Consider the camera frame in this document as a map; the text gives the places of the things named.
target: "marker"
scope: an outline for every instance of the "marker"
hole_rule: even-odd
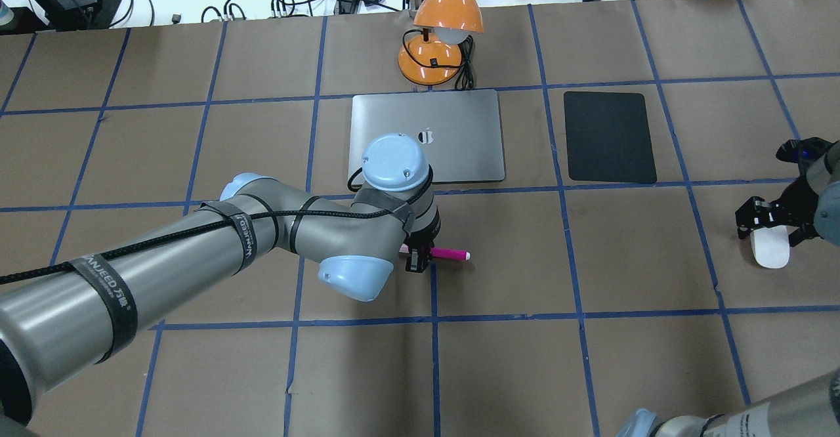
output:
[[[400,253],[408,253],[408,245],[405,245],[405,243],[403,243],[403,245],[400,247]],[[448,260],[466,261],[470,260],[470,252],[454,251],[453,249],[439,249],[437,247],[432,247],[432,257],[447,258]]]

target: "apple logo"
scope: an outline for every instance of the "apple logo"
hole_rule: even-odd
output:
[[[432,137],[432,129],[427,127],[426,130],[417,134],[417,139],[420,140],[421,144],[431,144],[434,141],[434,138]]]

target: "silver laptop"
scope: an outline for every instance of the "silver laptop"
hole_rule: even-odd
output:
[[[435,182],[505,179],[499,99],[491,89],[354,96],[347,177],[374,138],[393,132],[420,143]]]

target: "grid line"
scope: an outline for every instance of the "grid line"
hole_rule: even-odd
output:
[[[552,153],[553,153],[553,161],[554,161],[554,168],[555,168],[555,176],[557,177],[557,184],[558,186],[527,186],[527,188],[477,188],[477,189],[468,189],[468,190],[440,190],[435,191],[436,195],[461,195],[461,194],[495,194],[495,193],[502,193],[502,192],[558,192],[560,197],[560,206],[561,206],[561,215],[564,225],[564,233],[566,236],[566,243],[567,243],[567,253],[570,258],[570,269],[572,272],[572,281],[573,281],[573,290],[575,290],[575,300],[576,300],[576,311],[575,312],[548,312],[548,314],[492,314],[492,315],[455,315],[455,316],[438,316],[438,308],[437,308],[437,274],[436,274],[436,264],[432,263],[432,284],[431,284],[431,294],[432,294],[432,311],[430,316],[414,316],[414,317],[399,317],[399,318],[372,318],[371,320],[300,320],[300,306],[301,306],[301,295],[303,293],[303,270],[304,270],[304,260],[303,258],[299,259],[298,264],[298,278],[297,278],[297,291],[296,291],[296,299],[295,299],[295,315],[294,320],[292,321],[264,321],[264,322],[243,322],[243,323],[165,323],[165,321],[161,320],[156,326],[151,327],[150,329],[155,330],[156,332],[156,339],[155,344],[152,351],[152,356],[150,357],[150,365],[149,365],[149,373],[148,378],[145,383],[144,387],[144,395],[143,400],[141,403],[141,409],[138,416],[138,425],[136,430],[136,435],[142,434],[143,425],[144,425],[144,417],[145,411],[149,400],[150,395],[150,387],[152,384],[152,377],[156,367],[156,359],[159,352],[159,344],[161,341],[161,336],[164,330],[199,330],[199,329],[252,329],[253,327],[292,327],[292,339],[290,348],[290,362],[289,362],[289,374],[288,374],[288,383],[286,389],[286,401],[285,401],[285,418],[284,418],[284,435],[288,435],[289,429],[289,421],[291,415],[291,395],[289,393],[289,389],[291,387],[291,383],[293,380],[294,374],[294,363],[296,362],[296,350],[297,349],[297,332],[300,327],[346,327],[346,326],[367,326],[367,325],[381,325],[381,324],[394,324],[394,323],[431,323],[432,324],[432,360],[433,360],[433,369],[432,369],[432,379],[433,379],[433,406],[434,406],[434,425],[435,425],[435,435],[439,437],[441,435],[441,428],[440,428],[440,396],[439,396],[439,357],[438,357],[438,324],[439,323],[459,323],[459,322],[492,322],[492,321],[521,321],[521,320],[577,320],[579,322],[579,333],[580,333],[580,340],[581,340],[581,353],[584,363],[585,369],[585,379],[587,385],[587,392],[590,399],[590,408],[591,408],[591,418],[593,424],[593,431],[595,435],[600,435],[600,429],[598,428],[597,422],[597,411],[596,411],[596,402],[594,398],[594,389],[592,387],[592,380],[591,380],[591,370],[589,366],[588,360],[588,348],[586,346],[586,338],[585,338],[585,330],[584,330],[584,323],[586,318],[651,318],[651,317],[681,317],[681,316],[705,316],[705,315],[721,315],[724,321],[724,326],[726,329],[727,339],[729,340],[729,345],[732,351],[733,362],[735,364],[735,368],[738,374],[739,384],[741,385],[742,392],[744,393],[744,401],[749,402],[748,394],[746,385],[744,383],[743,372],[740,370],[740,362],[738,359],[737,348],[735,348],[734,339],[732,338],[732,330],[729,326],[727,316],[729,314],[795,314],[796,312],[840,312],[840,305],[828,304],[828,305],[812,305],[812,306],[759,306],[758,308],[726,308],[723,302],[723,295],[720,294],[720,291],[717,291],[717,275],[714,272],[714,266],[711,260],[711,251],[709,251],[708,243],[705,238],[705,232],[702,227],[702,220],[700,219],[699,210],[696,206],[696,199],[694,198],[693,194],[693,186],[723,186],[723,185],[738,185],[738,184],[764,184],[764,183],[787,183],[791,182],[793,178],[785,178],[785,179],[762,179],[762,180],[709,180],[709,182],[693,182],[690,180],[687,172],[687,168],[684,165],[684,159],[682,158],[682,154],[679,148],[679,141],[675,134],[675,129],[673,126],[673,122],[669,115],[669,110],[666,105],[666,101],[664,98],[663,93],[663,85],[668,84],[685,84],[685,83],[704,83],[704,82],[720,82],[720,81],[770,81],[774,87],[775,94],[781,108],[785,112],[786,118],[789,122],[790,128],[793,131],[796,138],[799,138],[798,132],[796,130],[796,126],[794,124],[793,118],[789,114],[789,110],[786,107],[786,103],[781,96],[780,90],[778,85],[776,84],[777,79],[804,79],[804,78],[828,78],[828,77],[838,77],[840,73],[809,73],[809,74],[790,74],[790,75],[774,75],[771,72],[771,69],[768,66],[767,60],[765,58],[765,54],[762,51],[760,46],[758,37],[755,34],[755,31],[752,27],[751,22],[749,21],[748,15],[746,10],[744,9],[744,4],[741,0],[738,0],[739,7],[741,9],[742,15],[744,20],[747,24],[747,27],[750,30],[750,34],[753,38],[753,42],[755,43],[756,49],[759,52],[760,57],[762,58],[762,63],[765,65],[765,70],[767,75],[760,75],[760,76],[734,76],[734,77],[721,77],[721,78],[684,78],[684,79],[672,79],[672,80],[660,80],[657,72],[655,70],[655,63],[653,59],[653,55],[650,52],[648,42],[646,36],[644,34],[644,29],[642,26],[642,21],[639,16],[638,9],[636,7],[635,1],[632,1],[633,10],[636,15],[637,24],[639,25],[639,31],[642,33],[642,41],[645,45],[645,49],[648,52],[648,60],[651,64],[651,67],[654,71],[654,80],[640,80],[640,81],[613,81],[613,82],[591,82],[591,83],[564,83],[564,84],[547,84],[543,66],[543,57],[539,47],[539,40],[537,35],[537,24],[534,18],[534,12],[531,5],[528,5],[528,12],[530,14],[531,19],[531,27],[534,33],[534,43],[537,49],[537,59],[538,59],[538,66],[541,73],[541,84],[540,85],[521,85],[521,87],[496,87],[492,88],[497,91],[527,91],[527,90],[542,90],[543,91],[543,102],[545,104],[546,110],[546,118],[547,123],[549,124],[549,143],[551,144]],[[326,28],[327,28],[327,18],[323,18],[323,27],[322,27],[322,34],[321,34],[321,43],[319,47],[319,55],[318,55],[318,75],[316,80],[316,90],[314,96],[292,96],[292,97],[268,97],[268,98],[255,98],[255,99],[237,99],[237,100],[222,100],[222,101],[212,101],[212,93],[213,87],[215,84],[216,75],[218,74],[219,70],[219,62],[222,56],[222,46],[225,38],[225,31],[227,28],[227,22],[223,24],[222,27],[222,36],[219,43],[219,51],[216,58],[216,63],[213,69],[213,78],[211,81],[210,93],[208,94],[207,101],[205,102],[174,102],[174,103],[161,103],[161,104],[141,104],[141,105],[122,105],[122,106],[113,106],[108,107],[108,99],[111,93],[111,89],[114,85],[114,79],[117,75],[117,71],[120,65],[120,62],[123,58],[123,53],[126,49],[126,44],[128,43],[129,39],[129,32],[130,30],[126,31],[125,39],[123,40],[123,47],[120,50],[120,55],[117,59],[116,66],[114,68],[114,74],[112,75],[110,85],[108,87],[108,91],[105,96],[105,101],[101,107],[92,107],[92,108],[65,108],[65,109],[38,109],[38,110],[23,110],[23,111],[6,111],[6,108],[9,105],[9,101],[12,96],[12,91],[14,90],[15,86],[18,83],[18,78],[23,72],[24,66],[26,64],[27,59],[29,58],[30,51],[33,48],[35,35],[33,35],[32,39],[30,40],[29,47],[24,54],[23,60],[21,61],[20,66],[18,67],[18,72],[15,75],[15,78],[12,81],[12,85],[9,88],[9,92],[6,95],[3,107],[0,108],[0,117],[3,115],[23,115],[23,114],[56,114],[57,112],[97,112],[99,111],[99,118],[96,121],[96,126],[93,131],[92,138],[88,145],[87,155],[85,157],[85,161],[83,162],[80,175],[76,182],[74,188],[74,194],[72,196],[71,203],[68,205],[62,206],[35,206],[35,207],[0,207],[0,213],[4,212],[39,212],[39,211],[66,211],[65,221],[62,225],[59,239],[56,243],[53,260],[51,263],[55,261],[55,255],[57,255],[60,249],[60,243],[63,239],[63,236],[66,231],[66,225],[71,216],[71,212],[73,210],[91,210],[91,209],[129,209],[130,207],[184,207],[184,213],[188,213],[189,206],[195,205],[198,201],[192,201],[192,185],[194,183],[195,173],[198,164],[198,156],[199,151],[201,150],[201,138],[203,135],[203,130],[207,121],[207,111],[213,105],[226,105],[226,104],[249,104],[249,103],[262,103],[262,102],[285,102],[285,101],[313,101],[313,113],[312,113],[312,128],[311,128],[311,135],[310,135],[310,151],[309,157],[307,161],[307,170],[306,170],[306,191],[308,192],[311,188],[311,178],[312,178],[312,160],[314,155],[314,143],[316,137],[316,130],[317,130],[317,116],[318,116],[318,102],[320,99],[344,99],[344,98],[351,98],[355,96],[354,94],[345,94],[345,95],[335,95],[335,96],[321,96],[319,94],[319,87],[320,81],[322,76],[322,69],[323,69],[323,57],[324,57],[324,40],[326,36]],[[673,142],[675,144],[675,150],[679,157],[681,163],[681,170],[684,177],[682,182],[663,182],[663,183],[655,183],[654,185],[642,185],[642,184],[635,184],[635,183],[618,183],[618,184],[599,184],[599,185],[578,185],[578,186],[565,186],[562,180],[561,172],[559,171],[559,164],[558,164],[558,157],[557,157],[557,150],[554,138],[554,127],[553,121],[551,117],[551,109],[548,99],[548,90],[550,89],[564,89],[564,88],[577,88],[577,87],[620,87],[621,85],[656,85],[657,90],[659,91],[660,100],[663,105],[663,110],[666,114],[666,120],[669,124],[669,129],[671,131],[671,136]],[[199,137],[197,141],[197,149],[195,152],[195,156],[193,159],[193,166],[192,166],[192,174],[190,177],[190,183],[187,190],[187,195],[185,201],[157,201],[157,203],[115,203],[115,204],[88,204],[88,205],[76,205],[75,204],[75,197],[77,195],[79,186],[81,185],[81,178],[83,177],[85,166],[89,159],[91,150],[93,149],[93,144],[96,138],[96,132],[99,127],[99,123],[102,121],[102,116],[104,112],[107,110],[130,110],[135,108],[178,108],[178,107],[188,107],[188,106],[204,106],[205,111],[201,121],[201,129],[199,132]],[[666,186],[684,186],[687,189],[689,194],[693,214],[695,215],[696,224],[698,228],[699,236],[701,236],[702,245],[704,247],[704,253],[706,256],[706,261],[708,267],[710,269],[710,274],[712,277],[712,282],[714,285],[715,293],[718,296],[719,308],[717,309],[683,309],[683,310],[666,310],[666,311],[604,311],[604,312],[586,312],[584,311],[582,305],[582,299],[579,293],[579,287],[577,284],[577,275],[576,275],[576,266],[575,266],[575,255],[574,249],[571,243],[571,233],[569,227],[569,219],[567,210],[565,209],[565,197],[564,191],[566,190],[596,190],[596,189],[622,189],[622,188],[666,188]],[[332,195],[327,196],[325,198],[332,198],[332,199],[344,199],[344,198],[351,198],[352,195]]]
[[[192,168],[190,171],[190,179],[186,187],[186,197],[183,201],[184,209],[181,212],[182,216],[186,216],[190,212],[190,206],[192,206],[192,186],[195,183],[196,171],[198,170],[198,158],[201,155],[201,143],[204,138],[204,128],[207,125],[207,114],[210,110],[210,101],[213,99],[213,90],[216,87],[216,77],[219,74],[219,64],[222,60],[222,50],[224,48],[224,38],[227,34],[228,30],[228,22],[223,22],[222,24],[222,31],[219,36],[219,48],[216,51],[216,60],[213,63],[213,75],[210,78],[210,87],[207,90],[207,99],[204,105],[204,112],[201,115],[201,127],[198,130],[198,137],[196,138],[196,149],[195,153],[192,157]],[[155,379],[155,370],[157,366],[157,357],[160,351],[160,341],[163,338],[163,332],[165,330],[165,318],[162,318],[158,323],[156,332],[155,332],[155,344],[152,347],[152,354],[149,359],[149,371],[146,374],[146,383],[143,387],[143,398],[140,402],[140,410],[138,413],[137,418],[137,428],[135,430],[135,437],[141,437],[143,434],[143,427],[145,424],[146,419],[146,411],[148,409],[149,398],[151,395],[152,383]]]
[[[818,78],[837,78],[840,73],[796,73],[788,75],[754,75],[754,76],[716,76],[706,78],[677,78],[677,79],[661,79],[659,84],[687,84],[687,83],[710,83],[710,82],[727,82],[727,81],[775,81],[775,80],[793,80],[793,79],[818,79]],[[590,81],[579,83],[555,83],[546,84],[549,89],[572,89],[583,87],[620,87],[621,85],[654,85],[657,84],[655,80],[632,80],[632,81]],[[506,85],[506,87],[482,87],[480,89],[492,89],[495,91],[534,91],[540,90],[543,85]],[[438,89],[436,93],[450,93],[456,91],[455,89]],[[333,94],[333,95],[319,95],[321,100],[331,99],[351,99],[355,96],[364,95],[381,95],[381,94],[409,94],[417,91],[388,91],[387,93],[358,93],[358,94]],[[222,99],[218,101],[210,101],[211,106],[223,106],[232,104],[261,104],[265,102],[289,102],[289,101],[314,101],[315,96],[282,96],[282,97],[255,97],[252,99]],[[127,104],[108,106],[109,111],[126,111],[131,109],[155,109],[155,108],[183,108],[193,106],[203,106],[207,104],[202,101],[189,102],[160,102],[151,104]],[[96,112],[99,107],[84,107],[84,108],[51,108],[51,109],[21,109],[15,111],[5,111],[5,115],[32,115],[32,114],[62,114],[62,112]]]
[[[318,66],[315,72],[315,96],[312,99],[312,123],[309,129],[309,154],[306,157],[306,192],[312,188],[312,168],[315,158],[315,138],[318,135],[318,104],[321,100],[321,78],[324,74],[324,48],[327,42],[327,18],[321,18],[321,40],[318,45]],[[289,343],[289,368],[286,373],[285,407],[283,409],[283,435],[288,437],[291,431],[291,385],[295,380],[297,362],[297,332],[301,320],[301,300],[303,299],[303,273],[306,264],[303,257],[297,264],[297,288],[295,290],[295,312]]]
[[[743,0],[736,0],[738,2],[738,8],[741,9],[741,16],[744,17],[744,24],[747,24],[747,30],[749,30],[749,36],[753,38],[753,43],[755,45],[756,51],[759,52],[759,57],[761,58],[761,64],[765,67],[765,72],[767,72],[767,77],[770,81],[770,84],[773,87],[773,92],[776,95],[776,99],[779,101],[779,105],[782,108],[782,111],[785,112],[785,119],[787,120],[788,125],[790,126],[790,131],[793,132],[793,138],[797,140],[800,139],[799,130],[796,129],[796,123],[793,120],[793,117],[790,116],[790,111],[788,110],[787,104],[785,103],[785,98],[782,97],[781,90],[779,89],[779,85],[776,84],[776,77],[773,74],[773,70],[770,69],[770,64],[767,62],[767,56],[765,55],[765,51],[761,48],[761,43],[759,42],[759,36],[755,33],[755,28],[753,28],[753,22],[750,22],[749,16],[747,15],[747,9],[744,7]]]
[[[91,134],[90,141],[87,143],[87,151],[85,152],[85,158],[82,159],[81,168],[79,168],[79,176],[76,177],[75,186],[73,186],[73,192],[70,197],[70,204],[68,204],[68,209],[64,216],[64,222],[61,224],[61,230],[59,230],[58,239],[55,240],[55,248],[53,249],[52,257],[50,258],[50,264],[55,264],[55,261],[58,258],[58,253],[61,249],[61,242],[64,240],[64,236],[67,231],[67,224],[70,223],[70,216],[73,212],[72,207],[75,205],[75,199],[78,198],[79,195],[79,189],[81,188],[81,180],[85,177],[85,171],[87,171],[87,163],[91,160],[91,154],[93,153],[93,144],[96,143],[96,136],[99,134],[99,128],[102,126],[102,120],[105,120],[105,111],[108,107],[108,100],[111,99],[111,90],[114,89],[114,81],[117,81],[117,73],[119,72],[120,64],[122,64],[123,62],[125,49],[129,44],[129,37],[131,37],[131,28],[126,28],[125,36],[123,37],[123,46],[119,49],[117,62],[116,64],[114,64],[114,71],[111,72],[111,80],[108,82],[108,89],[105,90],[105,97],[102,99],[102,105],[99,107],[99,114],[96,117],[96,123],[93,125],[93,132]]]
[[[12,93],[14,93],[14,88],[18,85],[21,73],[24,72],[24,66],[26,66],[26,61],[30,58],[32,47],[35,45],[35,37],[37,36],[38,33],[32,34],[32,39],[30,39],[29,46],[26,47],[24,57],[20,59],[20,64],[18,65],[18,72],[16,72],[14,78],[12,78],[12,84],[9,85],[9,92],[6,93],[6,99],[3,99],[3,105],[2,107],[0,107],[0,117],[3,117],[3,115],[6,114],[6,109],[9,107],[9,101],[12,100]]]
[[[756,314],[822,314],[840,312],[840,304],[811,306],[754,306],[753,308],[726,308],[723,312],[732,315]],[[603,318],[678,318],[687,316],[716,316],[721,309],[671,309],[645,311],[599,311],[585,312],[588,320]],[[221,323],[161,323],[150,330],[237,330],[237,329],[288,329],[288,327],[363,327],[376,325],[412,324],[412,323],[475,323],[475,322],[511,322],[511,321],[565,321],[577,320],[577,312],[546,312],[545,314],[477,314],[454,316],[408,316],[389,318],[348,318],[347,320],[269,320],[252,322]]]
[[[143,425],[146,420],[146,410],[149,408],[149,395],[152,390],[152,379],[155,375],[155,367],[157,366],[157,356],[160,351],[160,339],[163,338],[163,331],[165,321],[160,322],[155,326],[155,343],[152,345],[152,354],[149,359],[149,369],[146,372],[146,383],[143,385],[143,398],[140,401],[140,411],[137,417],[137,428],[135,428],[135,437],[140,437],[143,434]]]
[[[531,31],[534,34],[534,46],[537,51],[537,64],[539,66],[540,82],[543,85],[543,104],[545,105],[545,119],[549,129],[549,144],[551,146],[551,158],[554,163],[555,177],[558,186],[560,201],[560,213],[563,220],[563,233],[566,240],[566,252],[569,257],[569,270],[572,280],[572,290],[575,294],[575,313],[578,321],[578,333],[580,339],[580,354],[583,364],[584,379],[586,383],[586,396],[589,401],[589,412],[592,421],[592,433],[600,437],[600,425],[598,424],[598,411],[595,399],[595,386],[592,383],[592,370],[589,360],[589,345],[586,341],[586,324],[583,301],[580,298],[580,287],[577,278],[577,266],[575,262],[575,246],[572,243],[571,228],[569,226],[569,213],[566,210],[566,195],[563,185],[563,174],[557,159],[557,144],[555,142],[555,126],[551,116],[551,103],[549,101],[549,87],[546,84],[545,66],[543,64],[543,51],[539,44],[539,33],[537,31],[537,20],[534,18],[534,7],[528,4],[528,16],[531,20]]]
[[[201,114],[201,126],[198,129],[198,138],[196,140],[196,151],[192,156],[192,168],[190,171],[190,180],[186,185],[185,203],[192,200],[192,188],[196,183],[196,172],[198,171],[198,161],[201,158],[201,144],[204,143],[204,131],[207,129],[207,117],[210,115],[210,103],[213,101],[213,91],[216,89],[216,78],[219,76],[219,64],[222,61],[222,51],[224,51],[224,38],[228,34],[228,22],[222,23],[222,35],[219,37],[219,48],[216,50],[216,61],[213,64],[213,75],[210,77],[210,88],[207,90],[207,99],[204,101],[204,112]],[[183,215],[188,215],[190,212],[189,206],[184,206]]]
[[[432,322],[432,410],[434,415],[434,437],[441,437],[443,425],[440,418],[440,341],[438,336],[438,265],[430,264],[431,322]]]
[[[697,233],[700,236],[701,245],[703,247],[703,255],[705,257],[705,263],[709,270],[709,276],[711,276],[711,285],[717,296],[717,306],[719,309],[719,314],[721,315],[721,320],[723,322],[723,330],[726,333],[726,341],[729,345],[730,354],[732,354],[732,365],[735,368],[735,375],[738,378],[738,386],[741,390],[741,397],[744,399],[744,404],[750,404],[749,398],[749,391],[747,389],[747,381],[744,378],[744,371],[741,367],[741,359],[738,355],[738,347],[735,344],[735,337],[732,334],[732,326],[729,324],[729,316],[726,313],[726,303],[723,300],[723,294],[718,290],[718,281],[717,281],[717,272],[715,270],[714,260],[711,258],[711,250],[709,249],[709,242],[705,236],[705,230],[703,228],[703,221],[700,216],[700,210],[697,207],[697,200],[694,196],[694,189],[691,186],[691,178],[689,177],[688,168],[685,165],[685,158],[683,157],[682,150],[680,148],[680,140],[676,134],[676,128],[674,126],[674,120],[672,120],[671,112],[668,107],[668,101],[665,99],[665,92],[663,90],[662,84],[660,82],[660,75],[656,68],[656,62],[654,61],[654,54],[650,49],[650,43],[648,42],[647,33],[644,30],[644,24],[642,22],[642,16],[639,13],[639,7],[636,4],[635,0],[630,1],[630,5],[633,8],[633,15],[636,18],[636,25],[639,27],[639,34],[642,37],[642,44],[644,45],[645,54],[648,57],[648,63],[650,64],[651,72],[653,72],[654,80],[656,82],[656,90],[660,96],[660,102],[662,103],[662,110],[665,115],[665,122],[668,123],[668,129],[671,134],[671,140],[674,143],[674,150],[676,152],[677,161],[680,162],[680,170],[682,172],[683,179],[685,181],[685,191],[688,193],[689,204],[691,204],[691,212],[694,215],[695,224],[697,227]]]
[[[759,184],[789,184],[795,178],[762,178],[756,180],[707,180],[706,182],[691,182],[693,186],[737,186],[737,185],[759,185]],[[639,183],[605,183],[588,185],[566,185],[565,191],[588,191],[602,189],[636,189],[636,188],[680,188],[685,182],[657,182],[653,184]],[[470,194],[503,194],[510,192],[555,192],[559,191],[558,186],[523,186],[522,188],[472,188],[472,189],[440,189],[436,190],[436,196],[456,196]],[[321,198],[329,200],[352,199],[354,194],[325,194]],[[144,203],[99,203],[99,204],[75,204],[74,206],[21,206],[21,207],[0,207],[0,213],[27,213],[39,211],[66,211],[66,210],[96,210],[96,209],[136,209],[136,207],[182,207],[196,206],[202,200],[191,201],[144,201]]]

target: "orange object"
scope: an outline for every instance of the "orange object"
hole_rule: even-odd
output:
[[[447,45],[441,42],[437,35],[429,33],[429,41],[425,41],[423,34],[420,34],[408,40],[406,46],[411,55],[403,48],[397,57],[397,62],[400,64],[402,75],[409,81],[422,85],[435,85],[449,81],[458,73],[455,68],[426,68],[411,58],[414,56],[417,61],[426,66],[431,66],[432,58],[435,58],[438,64],[458,66],[461,64],[461,51],[458,45]]]
[[[402,75],[422,85],[441,84],[452,79],[461,64],[458,43],[469,33],[484,31],[481,9],[475,0],[423,0],[414,16],[414,25],[440,33],[424,30],[423,34],[404,43],[397,57]],[[433,60],[435,66],[452,67],[431,68]]]
[[[481,10],[475,0],[424,0],[414,16],[414,25],[484,31]]]

